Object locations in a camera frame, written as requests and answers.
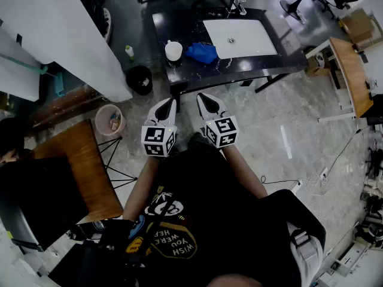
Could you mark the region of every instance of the faucet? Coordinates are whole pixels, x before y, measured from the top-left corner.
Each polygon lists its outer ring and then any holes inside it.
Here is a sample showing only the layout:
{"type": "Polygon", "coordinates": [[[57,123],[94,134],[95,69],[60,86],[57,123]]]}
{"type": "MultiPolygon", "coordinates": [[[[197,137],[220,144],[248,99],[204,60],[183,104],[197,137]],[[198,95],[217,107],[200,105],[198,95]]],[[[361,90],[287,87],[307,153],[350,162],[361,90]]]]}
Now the faucet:
{"type": "Polygon", "coordinates": [[[241,2],[246,2],[246,0],[230,0],[230,9],[227,10],[229,14],[232,13],[232,10],[235,10],[237,8],[241,15],[246,15],[246,10],[241,5],[241,2]]]}

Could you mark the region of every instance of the person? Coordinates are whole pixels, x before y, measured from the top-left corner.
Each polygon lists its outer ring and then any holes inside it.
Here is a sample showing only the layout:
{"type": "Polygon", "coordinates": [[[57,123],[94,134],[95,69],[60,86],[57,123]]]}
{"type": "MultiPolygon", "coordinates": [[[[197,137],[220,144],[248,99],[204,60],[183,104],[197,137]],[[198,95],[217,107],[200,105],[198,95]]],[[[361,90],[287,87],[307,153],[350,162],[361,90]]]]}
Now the person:
{"type": "Polygon", "coordinates": [[[28,152],[24,149],[23,122],[17,118],[0,120],[0,163],[17,161],[28,152]]]}
{"type": "Polygon", "coordinates": [[[221,151],[196,133],[186,151],[147,159],[123,211],[139,285],[308,286],[324,228],[291,191],[268,195],[234,144],[221,151]]]}

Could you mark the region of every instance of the metal frame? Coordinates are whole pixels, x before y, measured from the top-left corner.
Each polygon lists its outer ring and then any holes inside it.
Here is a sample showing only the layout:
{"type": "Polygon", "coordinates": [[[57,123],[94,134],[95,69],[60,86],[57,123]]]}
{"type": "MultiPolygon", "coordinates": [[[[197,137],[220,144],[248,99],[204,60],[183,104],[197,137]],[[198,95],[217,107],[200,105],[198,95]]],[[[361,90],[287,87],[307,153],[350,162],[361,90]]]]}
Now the metal frame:
{"type": "Polygon", "coordinates": [[[331,117],[326,117],[326,118],[319,118],[318,122],[334,121],[334,120],[340,120],[340,119],[346,119],[346,118],[356,118],[355,104],[354,104],[354,101],[352,99],[351,92],[349,90],[348,80],[347,80],[347,77],[345,75],[345,71],[344,71],[344,69],[342,67],[342,64],[340,63],[339,58],[338,58],[334,48],[331,45],[330,40],[325,41],[324,43],[320,44],[318,47],[316,47],[315,49],[310,51],[308,54],[306,54],[306,58],[309,59],[310,57],[314,56],[315,54],[317,54],[318,52],[322,51],[323,49],[325,49],[327,47],[331,48],[331,51],[333,53],[332,59],[333,59],[333,57],[335,57],[335,59],[338,61],[339,67],[340,67],[340,69],[342,71],[342,75],[343,75],[343,77],[345,79],[345,82],[346,82],[346,86],[347,86],[347,90],[348,90],[348,95],[349,95],[349,98],[351,100],[351,105],[350,106],[343,106],[343,107],[341,107],[341,109],[352,109],[352,112],[349,112],[349,113],[346,113],[346,114],[341,114],[341,115],[335,115],[335,116],[331,116],[331,117]]]}
{"type": "Polygon", "coordinates": [[[120,174],[122,174],[122,175],[124,175],[124,176],[127,176],[127,177],[129,178],[129,179],[111,179],[111,180],[110,180],[111,182],[124,182],[124,181],[127,181],[125,184],[122,184],[122,185],[113,187],[114,189],[120,188],[120,187],[125,186],[125,185],[127,185],[127,184],[130,184],[130,183],[132,183],[132,182],[135,182],[135,181],[137,181],[137,179],[138,179],[138,178],[136,178],[136,177],[134,177],[134,176],[127,175],[127,174],[125,174],[125,173],[123,173],[123,172],[121,172],[121,171],[118,171],[118,170],[115,170],[115,169],[109,167],[110,162],[111,162],[111,160],[112,160],[112,158],[113,158],[113,155],[114,155],[114,153],[115,153],[115,151],[116,151],[116,149],[117,149],[117,147],[118,147],[118,144],[120,143],[121,140],[122,140],[122,137],[118,137],[118,138],[112,139],[111,141],[106,141],[106,142],[100,143],[100,144],[98,145],[98,146],[102,146],[102,145],[105,145],[105,144],[111,142],[110,145],[108,145],[105,149],[103,149],[102,151],[100,151],[100,154],[101,154],[101,153],[103,153],[105,150],[109,149],[109,147],[111,147],[111,146],[113,146],[113,145],[115,144],[113,153],[112,153],[111,157],[109,158],[108,164],[106,164],[106,165],[104,164],[104,166],[105,166],[105,168],[106,168],[107,171],[108,171],[108,169],[111,169],[111,170],[113,170],[113,171],[115,171],[115,172],[118,172],[118,173],[120,173],[120,174]]]}

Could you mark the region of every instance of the white container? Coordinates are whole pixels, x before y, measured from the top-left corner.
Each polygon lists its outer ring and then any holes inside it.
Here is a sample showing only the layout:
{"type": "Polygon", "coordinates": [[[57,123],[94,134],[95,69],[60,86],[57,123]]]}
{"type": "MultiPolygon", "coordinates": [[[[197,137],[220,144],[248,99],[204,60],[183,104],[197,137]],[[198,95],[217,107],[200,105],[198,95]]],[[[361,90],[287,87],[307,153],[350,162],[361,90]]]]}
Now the white container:
{"type": "Polygon", "coordinates": [[[172,62],[179,60],[182,55],[182,45],[176,41],[168,41],[165,46],[165,54],[172,62]]]}
{"type": "Polygon", "coordinates": [[[121,110],[113,104],[106,104],[101,107],[95,117],[95,124],[97,131],[105,136],[112,136],[125,128],[125,118],[121,113],[121,110]],[[117,130],[112,131],[110,128],[110,117],[115,113],[119,112],[121,116],[121,122],[117,130]]]}
{"type": "Polygon", "coordinates": [[[127,53],[127,55],[129,55],[129,58],[131,60],[134,59],[134,51],[133,51],[133,48],[129,45],[125,46],[125,52],[127,53]]]}

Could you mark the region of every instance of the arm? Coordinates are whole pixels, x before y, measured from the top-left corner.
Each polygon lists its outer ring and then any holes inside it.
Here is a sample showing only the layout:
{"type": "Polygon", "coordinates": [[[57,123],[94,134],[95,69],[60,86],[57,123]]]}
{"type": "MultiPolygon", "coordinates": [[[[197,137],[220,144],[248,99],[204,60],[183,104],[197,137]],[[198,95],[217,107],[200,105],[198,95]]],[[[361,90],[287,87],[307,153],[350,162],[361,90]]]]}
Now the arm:
{"type": "Polygon", "coordinates": [[[144,209],[149,198],[151,186],[156,177],[160,161],[155,157],[148,157],[146,164],[138,176],[136,185],[126,201],[122,218],[136,221],[144,209]]]}
{"type": "Polygon", "coordinates": [[[238,182],[254,194],[258,199],[266,197],[268,193],[265,187],[259,181],[259,178],[251,170],[249,165],[247,165],[238,149],[234,145],[229,145],[223,147],[222,151],[227,162],[232,167],[238,182]]]}

